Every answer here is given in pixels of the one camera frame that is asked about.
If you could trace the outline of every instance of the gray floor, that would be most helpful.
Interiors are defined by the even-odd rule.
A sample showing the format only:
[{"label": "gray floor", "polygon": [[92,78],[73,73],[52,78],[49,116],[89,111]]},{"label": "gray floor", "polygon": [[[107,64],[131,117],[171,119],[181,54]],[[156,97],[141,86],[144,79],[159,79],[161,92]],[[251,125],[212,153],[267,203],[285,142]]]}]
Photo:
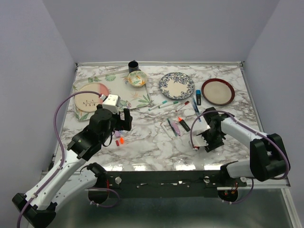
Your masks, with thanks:
[{"label": "gray floor", "polygon": [[112,209],[90,206],[87,193],[65,205],[49,228],[289,228],[280,190],[254,190],[243,203],[219,199],[124,199]]}]

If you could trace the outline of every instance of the red marker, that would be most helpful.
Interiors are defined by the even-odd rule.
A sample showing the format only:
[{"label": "red marker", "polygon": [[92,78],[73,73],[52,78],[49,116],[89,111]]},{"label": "red marker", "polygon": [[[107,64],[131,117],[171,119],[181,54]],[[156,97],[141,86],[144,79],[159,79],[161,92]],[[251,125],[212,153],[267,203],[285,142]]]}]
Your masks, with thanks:
[{"label": "red marker", "polygon": [[189,128],[189,126],[186,124],[186,122],[183,120],[183,119],[181,119],[180,117],[179,117],[179,123],[182,125],[182,127],[188,132],[188,131],[190,131],[190,128]]},{"label": "red marker", "polygon": [[190,103],[190,101],[186,101],[183,105],[181,105],[178,109],[176,109],[175,111],[177,112],[177,111],[179,111],[183,106],[185,106],[185,105],[187,105],[187,104],[189,104]]}]

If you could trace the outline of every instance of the green marker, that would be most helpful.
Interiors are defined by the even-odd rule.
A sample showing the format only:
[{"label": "green marker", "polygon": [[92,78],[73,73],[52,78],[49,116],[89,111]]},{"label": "green marker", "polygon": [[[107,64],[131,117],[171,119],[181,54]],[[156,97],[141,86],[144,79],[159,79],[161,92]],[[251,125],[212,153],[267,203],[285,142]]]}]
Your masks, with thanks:
[{"label": "green marker", "polygon": [[157,107],[161,106],[161,105],[164,104],[164,103],[167,103],[167,101],[163,101],[163,102],[157,104],[156,106],[153,106],[152,108],[149,108],[148,110],[151,111],[151,110],[153,110],[154,108],[157,108]]},{"label": "green marker", "polygon": [[163,105],[159,106],[158,108],[168,107],[168,106],[171,106],[171,105],[174,105],[174,104],[177,104],[177,103],[178,103],[178,101],[174,101],[174,102],[171,102],[171,103],[163,104]]}]

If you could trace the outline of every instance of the marker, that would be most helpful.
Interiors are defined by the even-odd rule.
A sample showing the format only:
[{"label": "marker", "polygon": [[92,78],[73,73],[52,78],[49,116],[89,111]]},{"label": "marker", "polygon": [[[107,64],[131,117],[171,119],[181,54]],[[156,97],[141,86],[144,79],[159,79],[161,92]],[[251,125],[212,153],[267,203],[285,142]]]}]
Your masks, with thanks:
[{"label": "marker", "polygon": [[161,105],[164,104],[164,103],[167,103],[167,101],[163,101],[163,102],[157,104],[156,106],[153,106],[152,108],[149,108],[148,110],[151,111],[151,110],[153,110],[153,109],[155,109],[155,108],[161,106]]},{"label": "marker", "polygon": [[197,113],[200,113],[200,112],[199,112],[199,108],[198,108],[198,106],[196,105],[196,102],[195,102],[194,97],[193,97],[192,99],[193,99],[193,103],[194,103],[194,105],[195,105],[196,112],[197,112]]},{"label": "marker", "polygon": [[177,136],[177,134],[176,134],[176,132],[175,132],[174,128],[172,127],[172,125],[171,125],[171,123],[170,123],[170,120],[169,120],[169,119],[167,119],[167,121],[168,121],[168,123],[169,123],[169,125],[170,125],[170,127],[171,127],[171,129],[172,129],[172,131],[173,131],[173,133],[174,133],[174,135],[175,135],[175,136]]},{"label": "marker", "polygon": [[184,104],[182,104],[178,109],[176,109],[175,111],[177,112],[177,111],[179,111],[180,109],[182,109],[182,107],[183,106],[185,106],[185,105],[187,105],[187,104],[189,104],[190,103],[190,101],[186,101]]},{"label": "marker", "polygon": [[199,113],[196,111],[195,104],[192,104],[192,106],[193,106],[193,109],[194,109],[194,111],[195,111],[196,116],[199,116]]},{"label": "marker", "polygon": [[183,119],[181,119],[180,117],[179,117],[179,123],[182,125],[182,127],[188,132],[188,131],[190,131],[190,128],[189,128],[189,126],[187,125],[187,123],[183,120]]},{"label": "marker", "polygon": [[199,89],[196,90],[196,103],[198,103],[198,105],[201,105],[200,90]]},{"label": "marker", "polygon": [[177,125],[177,124],[175,123],[175,121],[172,120],[171,118],[169,118],[169,121],[170,121],[172,127],[174,128],[176,134],[178,134],[178,135],[180,136],[180,135],[181,135],[181,131],[180,131],[178,125]]},{"label": "marker", "polygon": [[167,103],[167,104],[163,104],[163,105],[161,105],[161,106],[158,106],[158,108],[168,107],[168,106],[171,106],[171,105],[174,105],[174,104],[177,104],[177,103],[178,103],[178,101],[174,101],[174,102],[172,102],[172,103]]},{"label": "marker", "polygon": [[118,139],[120,137],[119,131],[115,131],[115,136],[116,136],[116,139]]},{"label": "marker", "polygon": [[162,123],[161,123],[161,128],[166,132],[167,136],[169,136],[171,138],[168,130],[166,129],[166,127]]}]

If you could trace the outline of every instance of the screw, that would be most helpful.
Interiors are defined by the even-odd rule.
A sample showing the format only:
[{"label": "screw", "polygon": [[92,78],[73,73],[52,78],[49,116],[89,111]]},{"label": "screw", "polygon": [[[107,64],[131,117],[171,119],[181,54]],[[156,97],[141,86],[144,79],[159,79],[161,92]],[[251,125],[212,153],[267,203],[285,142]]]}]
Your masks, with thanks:
[{"label": "screw", "polygon": [[206,177],[204,178],[204,182],[205,182],[206,184],[210,183],[210,180],[209,180],[209,177],[208,177],[208,176],[206,176]]},{"label": "screw", "polygon": [[122,182],[122,179],[120,177],[115,178],[115,183],[120,184]]},{"label": "screw", "polygon": [[246,183],[247,178],[246,177],[241,177],[241,182]]}]

